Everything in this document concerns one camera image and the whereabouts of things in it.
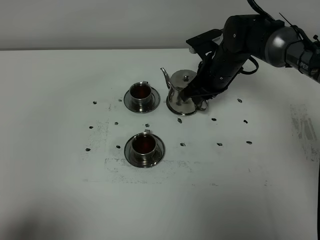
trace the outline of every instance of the metal saucer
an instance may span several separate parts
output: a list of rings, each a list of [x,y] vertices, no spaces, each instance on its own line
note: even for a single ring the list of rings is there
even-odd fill
[[[174,114],[176,115],[179,115],[179,116],[191,116],[193,114],[195,114],[197,112],[197,110],[193,111],[193,112],[189,112],[189,113],[182,113],[182,112],[178,112],[176,110],[174,110],[171,106],[170,106],[170,103],[169,103],[169,98],[166,97],[166,106],[168,107],[168,109],[173,112]]]
[[[133,104],[131,101],[129,90],[125,93],[123,98],[123,102],[126,108],[129,109],[131,112],[138,114],[146,114],[152,112],[159,106],[160,100],[160,94],[153,87],[151,87],[151,100],[150,103],[148,103],[147,105],[139,106]]]
[[[150,168],[150,167],[157,165],[164,158],[164,155],[165,155],[166,150],[165,150],[164,142],[158,136],[153,134],[153,136],[156,140],[155,153],[151,159],[146,160],[146,161],[141,161],[140,159],[137,160],[131,153],[132,141],[135,136],[131,137],[126,142],[125,147],[124,147],[124,156],[125,156],[125,159],[128,161],[128,163],[130,163],[132,166],[135,166],[138,168]]]

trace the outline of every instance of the teapot spout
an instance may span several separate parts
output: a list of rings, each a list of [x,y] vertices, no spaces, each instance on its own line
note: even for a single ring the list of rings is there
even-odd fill
[[[171,87],[170,77],[169,77],[167,71],[166,71],[163,67],[161,67],[160,69],[161,69],[161,71],[163,72],[166,86],[168,87],[168,89],[170,89],[170,87]]]

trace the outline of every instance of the stain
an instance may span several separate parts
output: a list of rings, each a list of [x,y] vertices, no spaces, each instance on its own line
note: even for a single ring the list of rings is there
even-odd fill
[[[193,173],[193,170],[191,169],[191,167],[187,164],[188,161],[177,161],[177,166],[179,168],[185,168],[188,169],[188,173]]]
[[[119,172],[118,168],[107,168],[111,173],[117,173]]]
[[[298,139],[306,159],[318,162],[320,158],[318,138],[306,105],[291,104],[290,113],[292,136]]]
[[[308,140],[314,139],[314,137],[311,133],[311,129],[310,129],[310,125],[309,125],[308,120],[304,120],[304,134]]]
[[[86,140],[85,148],[90,149],[91,151],[97,152],[99,149],[102,151],[106,150],[107,144],[107,138],[108,138],[108,125],[109,125],[109,119],[105,122],[96,121],[94,123],[94,129],[89,131],[89,137]],[[83,161],[87,161],[90,158],[90,154],[88,154],[86,151],[83,151],[81,153],[81,159]]]

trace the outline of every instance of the metal teacup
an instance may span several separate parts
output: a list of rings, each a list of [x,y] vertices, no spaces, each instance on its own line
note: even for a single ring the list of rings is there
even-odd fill
[[[150,134],[150,130],[138,133],[133,137],[131,142],[131,154],[136,161],[145,162],[150,161],[156,152],[157,140]]]
[[[131,103],[137,107],[145,107],[152,100],[152,88],[147,81],[137,82],[129,89]]]

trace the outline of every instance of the teapot lid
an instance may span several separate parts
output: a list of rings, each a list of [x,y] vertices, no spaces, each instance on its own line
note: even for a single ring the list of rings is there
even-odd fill
[[[170,78],[171,86],[177,90],[183,90],[197,75],[192,70],[176,71]]]

